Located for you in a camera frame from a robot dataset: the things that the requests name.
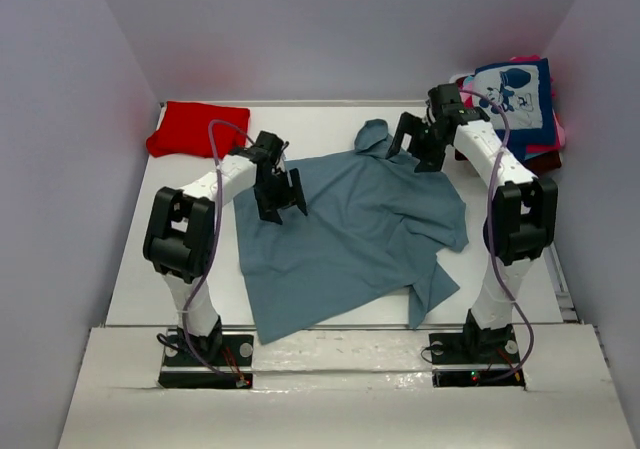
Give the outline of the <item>grey-blue t-shirt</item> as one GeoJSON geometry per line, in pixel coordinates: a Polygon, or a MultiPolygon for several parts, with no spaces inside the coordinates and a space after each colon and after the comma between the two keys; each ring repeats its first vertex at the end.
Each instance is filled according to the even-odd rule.
{"type": "Polygon", "coordinates": [[[251,191],[233,202],[239,263],[260,341],[269,344],[407,288],[407,323],[421,325],[457,284],[442,249],[468,243],[466,206],[449,178],[388,155],[387,123],[367,121],[351,150],[295,160],[305,211],[262,221],[251,191]]]}

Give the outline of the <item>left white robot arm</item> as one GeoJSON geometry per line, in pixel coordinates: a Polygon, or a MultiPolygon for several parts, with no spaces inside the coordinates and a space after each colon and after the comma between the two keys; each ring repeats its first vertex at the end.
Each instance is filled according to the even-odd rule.
{"type": "Polygon", "coordinates": [[[262,131],[248,147],[224,157],[209,138],[214,169],[180,188],[156,193],[143,242],[143,257],[169,287],[179,317],[178,343],[195,361],[211,367],[223,345],[222,322],[206,287],[219,241],[222,209],[251,189],[259,218],[281,225],[291,207],[307,214],[300,174],[287,170],[287,143],[262,131]]]}

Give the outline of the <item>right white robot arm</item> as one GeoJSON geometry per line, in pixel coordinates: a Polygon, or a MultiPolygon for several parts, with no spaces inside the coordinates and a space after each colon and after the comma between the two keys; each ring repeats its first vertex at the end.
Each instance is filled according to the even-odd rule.
{"type": "Polygon", "coordinates": [[[454,83],[432,88],[426,115],[402,114],[387,152],[397,155],[408,138],[416,172],[438,172],[453,147],[487,186],[486,273],[462,330],[432,337],[437,365],[486,364],[515,341],[512,322],[523,313],[517,299],[524,277],[555,234],[557,185],[527,169],[508,149],[509,136],[498,135],[487,112],[465,106],[461,94],[454,83]]]}

